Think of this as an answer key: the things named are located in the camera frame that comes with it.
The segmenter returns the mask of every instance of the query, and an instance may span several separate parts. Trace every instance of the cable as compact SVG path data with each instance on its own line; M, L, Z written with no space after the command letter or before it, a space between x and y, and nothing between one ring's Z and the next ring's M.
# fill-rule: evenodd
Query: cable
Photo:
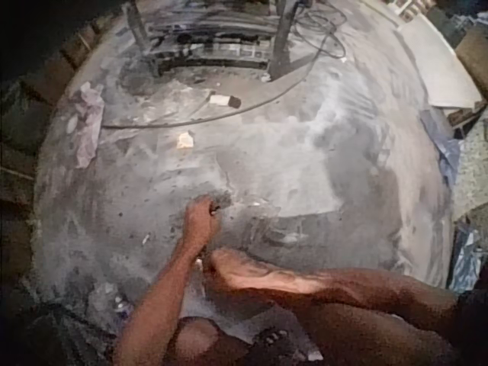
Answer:
M340 11L336 7L329 4L329 2L327 2L327 6L329 6L330 8L333 8L335 11L340 13L345 20L347 20L347 17L344 15L344 13L342 13L342 11ZM130 126L117 126L117 125L105 124L105 125L102 125L101 128L104 128L106 130L153 130L153 129L159 129L159 128L176 128L176 127L193 126L196 124L205 124L207 122L212 122L215 120L221 120L221 119L228 118L228 117L234 117L236 115L252 111L256 108L262 107L263 105L267 105L269 103L272 103L273 101L276 101L277 99L279 99L283 95L287 94L291 89L295 88L298 84L300 84L303 80L305 80L307 78L307 76L312 71L312 68L315 65L315 62L318 60L318 58L320 57L320 55L322 53L325 53L327 56L332 57L334 59L341 59L342 57L345 56L344 45L334 35L334 33L337 31L337 25L335 25L331 21L329 21L329 19L324 14L325 14L325 12L321 11L321 10L308 10L308 11L302 10L299 13L299 15L296 16L296 20L294 22L295 34L298 35L304 42L309 44L311 47L317 49L317 52L316 52L315 56L310 60L310 63L309 63L308 68L305 72L305 75L303 75L303 77L301 77L298 81L294 82L292 85L288 86L285 90L279 92L274 97L266 99L264 101L261 101L257 104L250 105L249 107L239 109L238 111L232 111L229 113L220 114L220 115L215 116L215 117L206 117L206 118L201 118L198 120L189 120L189 121L185 121L185 122L179 122L176 124L165 123L165 124L146 124L146 125L130 125ZM299 24L301 27L308 29L310 31L315 31L317 33L325 34L321 43L320 43L320 46L317 46L317 45L311 43L310 41L308 41L307 38L305 38L304 35L300 34L297 30L297 24ZM327 39L329 39L329 37L332 37L335 40L335 44L341 45L341 47L343 49L343 53L344 53L342 56L333 55L323 48Z

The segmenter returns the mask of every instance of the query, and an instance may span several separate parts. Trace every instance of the bare foot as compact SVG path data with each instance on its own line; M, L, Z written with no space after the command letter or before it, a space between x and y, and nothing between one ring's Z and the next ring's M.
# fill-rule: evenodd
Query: bare foot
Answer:
M306 276L256 261L244 252L218 249L212 252L210 265L212 281L230 291L269 290L292 294L312 294L326 285L326 278Z

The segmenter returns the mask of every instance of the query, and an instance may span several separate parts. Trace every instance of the dusty floor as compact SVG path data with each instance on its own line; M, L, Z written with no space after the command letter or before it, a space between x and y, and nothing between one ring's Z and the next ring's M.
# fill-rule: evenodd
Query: dusty floor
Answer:
M473 228L480 232L478 243L484 250L488 250L488 204L483 204L472 210L468 217Z
M73 106L62 101L37 175L34 268L45 298L84 312L94 287L110 282L137 301L180 236L186 203L224 191L233 205L213 246L306 271L385 268L445 283L450 197L419 121L428 105L416 66L387 17L361 2L332 3L347 17L337 32L346 57L320 57L306 81L254 111L189 128L102 130L96 158L76 169L66 132ZM301 61L315 51L293 35L290 44L298 67L269 84L255 70L214 68L154 82L121 19L70 92L86 81L104 85L104 124L217 115L216 107L188 111L210 89L233 93L244 108L303 77ZM194 83L195 70L204 82ZM194 147L176 149L189 130ZM248 317L217 315L197 286L188 293L186 314L228 326Z

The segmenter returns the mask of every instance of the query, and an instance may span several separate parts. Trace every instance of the knee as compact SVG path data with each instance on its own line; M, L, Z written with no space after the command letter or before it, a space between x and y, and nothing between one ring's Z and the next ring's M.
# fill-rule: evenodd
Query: knee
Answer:
M175 334L176 358L192 359L202 355L214 345L220 334L217 324L200 317L181 318Z

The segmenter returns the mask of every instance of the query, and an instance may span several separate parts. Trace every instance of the crumpled paper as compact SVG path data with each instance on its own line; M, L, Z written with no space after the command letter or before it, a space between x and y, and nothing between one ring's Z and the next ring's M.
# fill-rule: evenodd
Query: crumpled paper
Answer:
M178 136L178 143L176 149L188 149L193 147L193 137L189 132L181 133Z
M81 102L75 107L81 117L79 124L82 125L79 131L79 144L76 152L76 168L84 169L95 157L100 136L101 120L104 113L105 102L101 98L103 85L92 88L90 82L86 82L80 88Z

